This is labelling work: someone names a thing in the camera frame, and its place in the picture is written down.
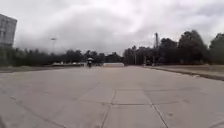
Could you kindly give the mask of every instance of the paving slab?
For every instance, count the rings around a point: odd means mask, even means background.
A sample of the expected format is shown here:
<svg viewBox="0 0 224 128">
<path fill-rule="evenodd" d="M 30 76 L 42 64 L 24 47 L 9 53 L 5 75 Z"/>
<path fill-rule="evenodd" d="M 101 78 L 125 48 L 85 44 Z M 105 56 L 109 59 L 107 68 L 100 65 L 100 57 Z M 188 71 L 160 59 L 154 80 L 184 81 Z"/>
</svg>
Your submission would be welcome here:
<svg viewBox="0 0 224 128">
<path fill-rule="evenodd" d="M 0 116 L 6 128 L 35 128 L 42 121 L 1 93 Z"/>
<path fill-rule="evenodd" d="M 33 93 L 21 97 L 21 104 L 45 119 L 53 116 L 71 100 L 47 93 Z"/>
<path fill-rule="evenodd" d="M 113 104 L 151 104 L 150 99 L 143 91 L 116 91 Z"/>
<path fill-rule="evenodd" d="M 89 91 L 78 100 L 111 103 L 115 95 L 115 90 L 109 87 L 98 86 Z"/>
<path fill-rule="evenodd" d="M 66 128 L 101 128 L 109 107 L 104 103 L 76 101 L 50 120 Z"/>
<path fill-rule="evenodd" d="M 8 128 L 222 128 L 223 97 L 223 81 L 140 67 L 0 74 Z"/>
<path fill-rule="evenodd" d="M 166 128 L 150 105 L 114 105 L 103 128 Z"/>
<path fill-rule="evenodd" d="M 35 128 L 64 128 L 64 127 L 52 122 L 43 121 Z"/>
</svg>

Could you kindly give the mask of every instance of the pole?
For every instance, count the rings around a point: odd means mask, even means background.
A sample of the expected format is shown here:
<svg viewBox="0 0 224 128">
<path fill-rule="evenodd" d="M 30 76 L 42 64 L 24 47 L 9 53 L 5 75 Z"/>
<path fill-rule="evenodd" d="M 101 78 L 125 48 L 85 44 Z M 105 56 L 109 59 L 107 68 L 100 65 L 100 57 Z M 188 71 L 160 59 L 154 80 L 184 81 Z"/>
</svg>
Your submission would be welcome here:
<svg viewBox="0 0 224 128">
<path fill-rule="evenodd" d="M 154 45 L 154 55 L 153 55 L 153 65 L 156 64 L 157 50 L 159 47 L 159 34 L 155 33 L 155 45 Z"/>
<path fill-rule="evenodd" d="M 57 38 L 51 38 L 52 40 L 52 53 L 54 54 L 55 53 L 55 43 L 57 41 Z"/>
<path fill-rule="evenodd" d="M 134 54 L 135 54 L 135 65 L 136 65 L 137 64 L 136 49 L 134 50 Z"/>
<path fill-rule="evenodd" d="M 145 55 L 143 55 L 143 57 L 144 57 L 144 62 L 143 62 L 143 64 L 146 66 L 147 64 L 146 64 L 146 56 Z"/>
</svg>

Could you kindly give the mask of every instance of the lamp post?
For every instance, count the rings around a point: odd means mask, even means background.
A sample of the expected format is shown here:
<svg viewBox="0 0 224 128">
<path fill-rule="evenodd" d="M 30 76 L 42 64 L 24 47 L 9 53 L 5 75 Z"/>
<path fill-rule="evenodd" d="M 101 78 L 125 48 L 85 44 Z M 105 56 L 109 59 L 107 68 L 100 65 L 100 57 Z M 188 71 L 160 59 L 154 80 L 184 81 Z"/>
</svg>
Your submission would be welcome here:
<svg viewBox="0 0 224 128">
<path fill-rule="evenodd" d="M 153 66 L 156 65 L 156 57 L 158 55 L 158 48 L 159 48 L 159 34 L 155 33 L 155 45 L 154 45 L 154 54 L 153 54 Z"/>
<path fill-rule="evenodd" d="M 52 53 L 54 54 L 55 53 L 55 43 L 57 41 L 57 38 L 51 38 L 51 41 L 52 41 Z"/>
<path fill-rule="evenodd" d="M 134 50 L 134 54 L 135 54 L 135 65 L 137 65 L 137 55 L 136 55 L 136 49 Z"/>
</svg>

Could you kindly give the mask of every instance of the curb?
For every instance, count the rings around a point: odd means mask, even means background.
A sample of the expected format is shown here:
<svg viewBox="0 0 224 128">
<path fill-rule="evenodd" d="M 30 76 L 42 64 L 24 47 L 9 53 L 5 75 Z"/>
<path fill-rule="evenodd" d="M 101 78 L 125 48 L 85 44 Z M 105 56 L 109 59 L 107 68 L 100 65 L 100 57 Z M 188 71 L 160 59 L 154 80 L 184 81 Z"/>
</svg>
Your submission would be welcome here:
<svg viewBox="0 0 224 128">
<path fill-rule="evenodd" d="M 177 70 L 172 70 L 172 69 L 154 68 L 154 67 L 143 67 L 143 68 L 155 69 L 155 70 L 161 70 L 161 71 L 167 71 L 167 72 L 174 72 L 174 73 L 180 73 L 180 74 L 187 74 L 187 75 L 197 75 L 197 76 L 204 77 L 207 79 L 224 81 L 224 76 L 218 76 L 218 75 L 202 74 L 202 73 L 187 72 L 187 71 L 177 71 Z"/>
</svg>

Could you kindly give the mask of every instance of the cloud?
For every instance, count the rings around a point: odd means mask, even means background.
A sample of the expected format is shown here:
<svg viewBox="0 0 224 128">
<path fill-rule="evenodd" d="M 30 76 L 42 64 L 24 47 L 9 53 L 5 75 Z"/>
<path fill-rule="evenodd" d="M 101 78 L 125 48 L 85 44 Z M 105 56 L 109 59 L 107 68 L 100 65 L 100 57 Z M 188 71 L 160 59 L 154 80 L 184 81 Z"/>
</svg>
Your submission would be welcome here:
<svg viewBox="0 0 224 128">
<path fill-rule="evenodd" d="M 204 41 L 223 32 L 223 0 L 0 0 L 0 13 L 18 19 L 15 46 L 52 50 L 117 51 L 178 40 L 196 29 Z"/>
</svg>

